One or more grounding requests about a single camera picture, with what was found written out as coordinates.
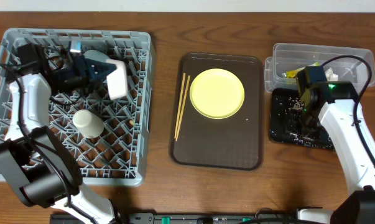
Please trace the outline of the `light blue bowl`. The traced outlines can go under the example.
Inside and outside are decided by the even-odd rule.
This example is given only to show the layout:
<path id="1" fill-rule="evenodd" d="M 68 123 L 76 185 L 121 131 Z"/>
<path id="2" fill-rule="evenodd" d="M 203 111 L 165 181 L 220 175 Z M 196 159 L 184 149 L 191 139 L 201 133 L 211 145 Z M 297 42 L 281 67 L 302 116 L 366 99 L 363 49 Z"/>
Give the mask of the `light blue bowl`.
<path id="1" fill-rule="evenodd" d="M 106 63 L 107 59 L 110 59 L 109 56 L 98 50 L 87 50 L 83 55 L 87 59 L 96 60 L 103 63 Z"/>

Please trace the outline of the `white tissue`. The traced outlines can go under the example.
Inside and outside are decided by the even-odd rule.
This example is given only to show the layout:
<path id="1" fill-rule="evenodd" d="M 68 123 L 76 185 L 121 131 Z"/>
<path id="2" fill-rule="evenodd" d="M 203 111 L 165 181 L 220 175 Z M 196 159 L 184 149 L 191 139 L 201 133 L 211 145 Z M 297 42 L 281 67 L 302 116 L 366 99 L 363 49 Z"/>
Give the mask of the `white tissue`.
<path id="1" fill-rule="evenodd" d="M 326 79 L 328 82 L 337 82 L 338 81 L 338 75 L 333 73 L 332 68 L 329 68 L 325 71 Z"/>

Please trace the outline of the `green orange snack wrapper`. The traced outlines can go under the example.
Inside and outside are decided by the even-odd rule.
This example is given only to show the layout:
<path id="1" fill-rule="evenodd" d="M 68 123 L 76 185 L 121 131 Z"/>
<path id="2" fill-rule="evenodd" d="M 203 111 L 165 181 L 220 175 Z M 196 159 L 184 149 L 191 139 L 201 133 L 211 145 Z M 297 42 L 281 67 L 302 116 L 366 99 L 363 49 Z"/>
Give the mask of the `green orange snack wrapper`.
<path id="1" fill-rule="evenodd" d="M 313 67 L 313 66 L 319 66 L 320 64 L 318 62 L 315 62 L 313 64 L 307 65 L 305 67 Z M 295 78 L 298 72 L 302 71 L 305 67 L 296 68 L 295 70 L 289 70 L 286 72 L 281 73 L 282 78 Z"/>

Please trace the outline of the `white cup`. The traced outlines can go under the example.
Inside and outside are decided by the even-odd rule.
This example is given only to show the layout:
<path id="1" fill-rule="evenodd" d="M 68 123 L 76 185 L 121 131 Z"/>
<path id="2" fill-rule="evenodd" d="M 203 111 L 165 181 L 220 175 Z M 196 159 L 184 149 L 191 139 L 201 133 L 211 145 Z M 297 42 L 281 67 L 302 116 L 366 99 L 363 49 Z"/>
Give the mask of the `white cup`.
<path id="1" fill-rule="evenodd" d="M 103 120 L 88 110 L 77 111 L 72 122 L 84 138 L 97 138 L 104 130 Z"/>

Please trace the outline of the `yellow plate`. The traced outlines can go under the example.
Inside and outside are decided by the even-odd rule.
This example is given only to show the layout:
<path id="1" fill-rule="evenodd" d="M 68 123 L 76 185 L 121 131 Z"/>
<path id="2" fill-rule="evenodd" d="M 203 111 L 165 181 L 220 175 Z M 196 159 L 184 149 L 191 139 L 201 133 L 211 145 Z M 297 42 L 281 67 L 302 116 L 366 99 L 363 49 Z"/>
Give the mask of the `yellow plate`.
<path id="1" fill-rule="evenodd" d="M 211 68 L 198 74 L 190 86 L 190 101 L 203 116 L 225 119 L 242 107 L 245 91 L 242 81 L 232 72 Z"/>

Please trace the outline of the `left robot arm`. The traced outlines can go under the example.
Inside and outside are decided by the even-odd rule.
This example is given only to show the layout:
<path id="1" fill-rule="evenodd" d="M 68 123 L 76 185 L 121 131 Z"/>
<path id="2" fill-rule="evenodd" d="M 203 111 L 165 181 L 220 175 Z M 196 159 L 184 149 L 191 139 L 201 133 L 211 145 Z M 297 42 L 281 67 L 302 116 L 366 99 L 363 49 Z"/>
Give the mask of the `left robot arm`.
<path id="1" fill-rule="evenodd" d="M 103 82 L 111 99 L 123 97 L 126 64 L 86 58 L 79 47 L 55 50 L 25 44 L 19 62 L 5 64 L 12 95 L 11 123 L 0 144 L 0 174 L 28 207 L 63 210 L 83 223 L 127 223 L 112 201 L 83 182 L 80 166 L 49 126 L 49 103 L 58 93 L 92 92 Z"/>

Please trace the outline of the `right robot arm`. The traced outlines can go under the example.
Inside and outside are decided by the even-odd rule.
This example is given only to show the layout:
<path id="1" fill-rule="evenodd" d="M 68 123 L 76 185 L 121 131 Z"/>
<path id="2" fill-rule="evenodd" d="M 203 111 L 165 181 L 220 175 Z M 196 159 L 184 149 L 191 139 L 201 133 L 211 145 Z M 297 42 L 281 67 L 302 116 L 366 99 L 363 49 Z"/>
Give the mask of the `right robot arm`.
<path id="1" fill-rule="evenodd" d="M 348 198 L 334 211 L 303 208 L 305 223 L 375 223 L 375 142 L 351 82 L 330 82 L 321 66 L 296 76 L 302 122 L 322 126 L 335 148 L 348 187 Z"/>

